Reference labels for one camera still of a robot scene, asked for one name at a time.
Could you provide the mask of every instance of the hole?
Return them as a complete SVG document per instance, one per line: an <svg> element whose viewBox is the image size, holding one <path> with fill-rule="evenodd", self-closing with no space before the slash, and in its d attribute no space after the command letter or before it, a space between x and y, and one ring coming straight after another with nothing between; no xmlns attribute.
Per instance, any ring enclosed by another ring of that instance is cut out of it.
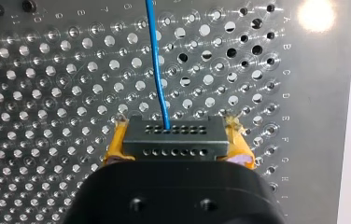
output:
<svg viewBox="0 0 351 224"><path fill-rule="evenodd" d="M167 87L167 80L166 79L161 79L161 86L165 89Z"/></svg>
<svg viewBox="0 0 351 224"><path fill-rule="evenodd" d="M235 28L236 28L236 24L234 24L233 21L228 21L225 24L225 31L228 32L228 33L233 32Z"/></svg>
<svg viewBox="0 0 351 224"><path fill-rule="evenodd" d="M186 32L184 30L184 28L176 28L175 29L175 37L177 37L178 39L184 38L186 35Z"/></svg>
<svg viewBox="0 0 351 224"><path fill-rule="evenodd" d="M275 104L269 104L266 109L265 109L265 113L268 115L273 114L273 112L277 109L277 105Z"/></svg>
<svg viewBox="0 0 351 224"><path fill-rule="evenodd" d="M139 68L139 67L141 67L141 65L143 65L143 62L141 61L141 59L139 59L139 58L132 59L132 66L134 68Z"/></svg>
<svg viewBox="0 0 351 224"><path fill-rule="evenodd" d="M257 93L252 97L252 102L258 104L262 102L262 99L263 99L262 95Z"/></svg>
<svg viewBox="0 0 351 224"><path fill-rule="evenodd" d="M34 1L25 0L21 3L21 7L25 12L36 12L36 3Z"/></svg>
<svg viewBox="0 0 351 224"><path fill-rule="evenodd" d="M201 28L199 29L199 33L201 36L207 36L210 34L210 27L206 24L202 25Z"/></svg>
<svg viewBox="0 0 351 224"><path fill-rule="evenodd" d="M192 107L192 105L193 105L193 102L190 99L186 99L182 103L182 106L184 106L184 108L186 108L186 109L190 109Z"/></svg>
<svg viewBox="0 0 351 224"><path fill-rule="evenodd" d="M54 97L62 96L62 91L59 88L53 88L51 93L52 93L52 96Z"/></svg>
<svg viewBox="0 0 351 224"><path fill-rule="evenodd" d="M254 55L260 55L262 54L263 52L263 49L260 45L256 45L252 48L251 52L254 54Z"/></svg>
<svg viewBox="0 0 351 224"><path fill-rule="evenodd" d="M7 49L0 49L0 56L2 58L7 58L9 57L9 51L7 51Z"/></svg>
<svg viewBox="0 0 351 224"><path fill-rule="evenodd" d="M178 156L179 150L178 149L172 149L172 155L173 156Z"/></svg>
<svg viewBox="0 0 351 224"><path fill-rule="evenodd" d="M263 143L263 138L262 137L256 137L256 138L254 138L253 142L254 142L255 146L259 147Z"/></svg>
<svg viewBox="0 0 351 224"><path fill-rule="evenodd" d="M255 30L258 30L262 27L262 20L261 19L255 19L251 22L251 27Z"/></svg>
<svg viewBox="0 0 351 224"><path fill-rule="evenodd" d="M205 155L208 154L208 151L207 151L207 149L202 149L202 150L200 151L199 154L200 154L201 156L205 156Z"/></svg>
<svg viewBox="0 0 351 224"><path fill-rule="evenodd" d="M172 21L171 21L169 18L164 18L163 21L162 21L162 23L163 23L164 26L170 25L171 22L172 22Z"/></svg>
<svg viewBox="0 0 351 224"><path fill-rule="evenodd" d="M240 41L242 42L242 43L246 43L246 42L248 42L248 35L242 35L242 36L240 36Z"/></svg>
<svg viewBox="0 0 351 224"><path fill-rule="evenodd" d="M188 77L182 77L180 84L183 87L187 87L190 84L190 79Z"/></svg>
<svg viewBox="0 0 351 224"><path fill-rule="evenodd" d="M269 187L271 188L271 191L272 192L276 192L277 191L277 188L278 188L278 185L276 185L275 183L271 183L269 185Z"/></svg>
<svg viewBox="0 0 351 224"><path fill-rule="evenodd" d="M161 40L161 32L156 31L156 40L160 41Z"/></svg>
<svg viewBox="0 0 351 224"><path fill-rule="evenodd" d="M205 99L205 105L207 107L212 107L215 103L216 103L216 100L212 97L208 97L207 99Z"/></svg>
<svg viewBox="0 0 351 224"><path fill-rule="evenodd" d="M149 156L150 155L150 150L149 149L144 149L143 150L144 156Z"/></svg>
<svg viewBox="0 0 351 224"><path fill-rule="evenodd" d="M256 116L255 118L252 119L252 122L256 125L256 126L260 126L263 122L263 118L261 116Z"/></svg>
<svg viewBox="0 0 351 224"><path fill-rule="evenodd" d="M119 64L119 62L117 60L111 60L111 62L109 62L109 67L112 70L117 70L117 69L119 69L120 64Z"/></svg>
<svg viewBox="0 0 351 224"><path fill-rule="evenodd" d="M71 90L71 92L77 96L77 95L80 95L82 93L82 89L79 87L79 86L75 86L73 87L73 89Z"/></svg>
<svg viewBox="0 0 351 224"><path fill-rule="evenodd" d="M180 53L178 55L178 62L179 63L185 63L188 60L188 55L186 55L185 53Z"/></svg>
<svg viewBox="0 0 351 224"><path fill-rule="evenodd" d="M141 103L140 106L138 106L141 112L146 112L149 109L149 105L147 103Z"/></svg>
<svg viewBox="0 0 351 224"><path fill-rule="evenodd" d="M152 155L154 155L154 156L159 156L159 154L161 154L161 151L160 151L159 149L154 148L154 149L152 150Z"/></svg>
<svg viewBox="0 0 351 224"><path fill-rule="evenodd" d="M123 87L123 84L121 84L121 83L115 83L115 85L114 85L114 90L116 91L116 92L121 92L121 91L123 91L124 90L124 87Z"/></svg>
<svg viewBox="0 0 351 224"><path fill-rule="evenodd" d="M94 86L93 86L93 92L95 93L95 94L101 94L102 92L103 92L103 87L102 86L100 86L99 84L95 84Z"/></svg>
<svg viewBox="0 0 351 224"><path fill-rule="evenodd" d="M168 155L169 155L169 150L163 149L163 150L161 151L161 154L162 154L163 156L168 156Z"/></svg>
<svg viewBox="0 0 351 224"><path fill-rule="evenodd" d="M198 150L198 149L193 149L193 150L191 150L191 151L190 151L190 155L191 155L191 156L197 156L197 155L199 155L199 150Z"/></svg>
<svg viewBox="0 0 351 224"><path fill-rule="evenodd" d="M196 21L196 16L195 15L189 15L188 17L187 17L187 20L188 20L188 22L194 22L194 21Z"/></svg>
<svg viewBox="0 0 351 224"><path fill-rule="evenodd" d="M97 63L90 62L90 63L88 63L88 69L91 72L95 72L95 71L97 71L97 69L99 69L99 66L97 66Z"/></svg>
<svg viewBox="0 0 351 224"><path fill-rule="evenodd" d="M115 45L115 38L112 35L105 37L104 42L107 46L112 47Z"/></svg>
<svg viewBox="0 0 351 224"><path fill-rule="evenodd" d="M228 49L226 51L226 55L228 56L228 58L236 57L236 53L237 53L236 49Z"/></svg>
<svg viewBox="0 0 351 224"><path fill-rule="evenodd" d="M268 60L266 61L266 63L269 64L270 66L272 66L272 65L274 65L274 63L275 63L275 59L270 58L270 59L268 59Z"/></svg>
<svg viewBox="0 0 351 224"><path fill-rule="evenodd" d="M164 58L163 58L163 56L159 55L158 59L159 59L159 64L160 64L160 65L163 65L163 64L164 64Z"/></svg>
<svg viewBox="0 0 351 224"><path fill-rule="evenodd" d="M272 156L277 151L277 147L269 146L266 148L265 154L268 156Z"/></svg>
<svg viewBox="0 0 351 224"><path fill-rule="evenodd" d="M91 49L91 47L93 47L93 42L90 38L85 38L82 40L82 46L85 49Z"/></svg>
<svg viewBox="0 0 351 224"><path fill-rule="evenodd" d="M62 50L68 51L68 50L71 49L71 44L70 44L70 42L64 40L64 41L62 41L62 43L60 44L60 47L62 48Z"/></svg>
<svg viewBox="0 0 351 224"><path fill-rule="evenodd" d="M270 39L270 40L273 40L275 38L275 33L274 32L269 32L267 35L266 35L266 38Z"/></svg>
<svg viewBox="0 0 351 224"><path fill-rule="evenodd" d="M277 126L270 124L267 127L265 127L265 133L268 136L274 136L277 133Z"/></svg>
<svg viewBox="0 0 351 224"><path fill-rule="evenodd" d="M270 166L266 172L268 175L272 175L275 172L275 168L273 166Z"/></svg>
<svg viewBox="0 0 351 224"><path fill-rule="evenodd" d="M71 63L68 64L67 67L66 67L65 69L67 70L67 73L68 73L68 74L74 74L74 73L77 72L76 66L73 65L73 64L71 64Z"/></svg>
<svg viewBox="0 0 351 224"><path fill-rule="evenodd" d="M187 156L187 155L189 155L190 154L190 151L189 150L187 150L187 149L182 149L181 150L181 156Z"/></svg>
<svg viewBox="0 0 351 224"><path fill-rule="evenodd" d="M171 43L166 45L166 51L171 51L174 48L175 48L175 46L173 44L171 44Z"/></svg>
<svg viewBox="0 0 351 224"><path fill-rule="evenodd" d="M213 84L213 82L214 82L214 78L213 78L213 76L211 76L211 75L206 75L206 76L204 76L204 78L203 78L203 82L204 82L204 84L205 85L211 85L211 84Z"/></svg>
<svg viewBox="0 0 351 224"><path fill-rule="evenodd" d="M217 21L221 18L221 12L218 10L214 10L210 15L214 21Z"/></svg>
<svg viewBox="0 0 351 224"><path fill-rule="evenodd" d="M146 88L146 83L143 82L143 81L137 81L135 83L135 88L138 90L138 91L143 91L145 88Z"/></svg>
<svg viewBox="0 0 351 224"><path fill-rule="evenodd" d="M248 9L246 7L240 8L240 16L246 16L248 14Z"/></svg>
<svg viewBox="0 0 351 224"><path fill-rule="evenodd" d="M229 97L228 103L230 105L237 105L237 103L239 103L239 98L235 95Z"/></svg>
<svg viewBox="0 0 351 224"><path fill-rule="evenodd" d="M136 44L138 42L138 36L135 33L130 33L127 35L127 41L130 44Z"/></svg>
<svg viewBox="0 0 351 224"><path fill-rule="evenodd" d="M21 55L27 56L30 53L30 50L26 46L21 46L19 48L19 52L21 53Z"/></svg>
<svg viewBox="0 0 351 224"><path fill-rule="evenodd" d="M216 47L219 47L222 45L222 39L221 38L216 38L214 41L213 41L213 44L214 46Z"/></svg>
<svg viewBox="0 0 351 224"><path fill-rule="evenodd" d="M205 211L205 212L213 212L215 210L218 209L217 204L210 200L210 199L204 199L200 202L201 208Z"/></svg>
<svg viewBox="0 0 351 224"><path fill-rule="evenodd" d="M210 61L211 56L212 56L211 52L208 51L208 50L205 50L202 53L202 60L205 61L205 62L208 62L208 61Z"/></svg>
<svg viewBox="0 0 351 224"><path fill-rule="evenodd" d="M141 20L141 21L138 22L138 28L144 29L146 27L147 27L147 22L146 21Z"/></svg>
<svg viewBox="0 0 351 224"><path fill-rule="evenodd" d="M233 83L237 80L237 75L235 73L230 73L228 74L227 79L229 82Z"/></svg>
<svg viewBox="0 0 351 224"><path fill-rule="evenodd" d="M125 112L127 112L128 111L128 107L127 107L127 105L119 105L118 106L118 111L120 112L120 113L125 113Z"/></svg>
<svg viewBox="0 0 351 224"><path fill-rule="evenodd" d="M242 61L242 67L243 68L248 68L249 62L248 61Z"/></svg>
<svg viewBox="0 0 351 224"><path fill-rule="evenodd" d="M264 160L262 157L257 157L254 161L256 166L262 166L262 164L264 163Z"/></svg>
<svg viewBox="0 0 351 224"><path fill-rule="evenodd" d="M270 4L269 6L266 7L266 11L268 12L274 12L275 6L273 4Z"/></svg>
<svg viewBox="0 0 351 224"><path fill-rule="evenodd" d="M79 107L77 109L77 114L82 116L85 116L88 113L88 111L85 109L85 107Z"/></svg>
<svg viewBox="0 0 351 224"><path fill-rule="evenodd" d="M260 70L257 70L257 71L254 71L253 73L252 73L252 78L254 79L254 80L260 80L260 79L262 79L262 77L263 77L263 74L262 74L262 72L260 71Z"/></svg>

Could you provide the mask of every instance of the perforated metal plate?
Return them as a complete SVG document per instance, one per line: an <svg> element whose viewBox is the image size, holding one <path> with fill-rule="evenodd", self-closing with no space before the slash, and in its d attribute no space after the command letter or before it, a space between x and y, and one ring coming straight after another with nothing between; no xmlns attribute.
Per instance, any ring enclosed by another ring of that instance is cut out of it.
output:
<svg viewBox="0 0 351 224"><path fill-rule="evenodd" d="M116 114L161 118L145 3L46 0L34 14L0 4L0 223L60 223ZM335 223L351 1L155 4L172 118L242 111L289 223Z"/></svg>

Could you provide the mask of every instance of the screw hole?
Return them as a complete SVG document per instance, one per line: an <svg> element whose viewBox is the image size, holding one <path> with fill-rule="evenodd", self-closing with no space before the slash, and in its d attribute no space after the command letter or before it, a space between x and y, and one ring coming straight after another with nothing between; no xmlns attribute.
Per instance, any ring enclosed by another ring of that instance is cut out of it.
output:
<svg viewBox="0 0 351 224"><path fill-rule="evenodd" d="M267 35L266 35L266 38L268 39L274 39L275 38L275 33L274 32L269 32Z"/></svg>
<svg viewBox="0 0 351 224"><path fill-rule="evenodd" d="M242 43L246 43L248 41L248 35L242 35L240 37L240 41L242 41Z"/></svg>
<svg viewBox="0 0 351 224"><path fill-rule="evenodd" d="M246 16L248 14L248 9L246 7L240 8L240 16Z"/></svg>
<svg viewBox="0 0 351 224"><path fill-rule="evenodd" d="M269 6L266 7L266 10L267 10L268 12L274 12L275 6L274 6L273 4L270 4Z"/></svg>
<svg viewBox="0 0 351 224"><path fill-rule="evenodd" d="M262 27L262 20L261 19L255 19L251 22L251 27L255 30L258 30Z"/></svg>
<svg viewBox="0 0 351 224"><path fill-rule="evenodd" d="M248 66L249 66L249 62L247 62L247 61L242 61L242 67L248 68Z"/></svg>
<svg viewBox="0 0 351 224"><path fill-rule="evenodd" d="M268 60L266 61L266 63L269 64L269 65L274 65L275 60L274 60L273 58L270 58L270 59L268 59Z"/></svg>

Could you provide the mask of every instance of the blue wire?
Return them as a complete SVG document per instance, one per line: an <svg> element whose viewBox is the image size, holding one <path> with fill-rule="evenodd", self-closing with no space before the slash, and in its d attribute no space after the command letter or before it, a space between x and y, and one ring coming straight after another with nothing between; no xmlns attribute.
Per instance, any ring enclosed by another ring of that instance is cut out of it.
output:
<svg viewBox="0 0 351 224"><path fill-rule="evenodd" d="M159 47L156 39L155 9L152 0L146 0L149 35L152 46L152 62L155 77L156 90L158 92L159 104L161 105L161 116L163 117L164 129L170 129L170 118L167 111L166 100L164 98L163 89L161 88L161 69L159 67Z"/></svg>

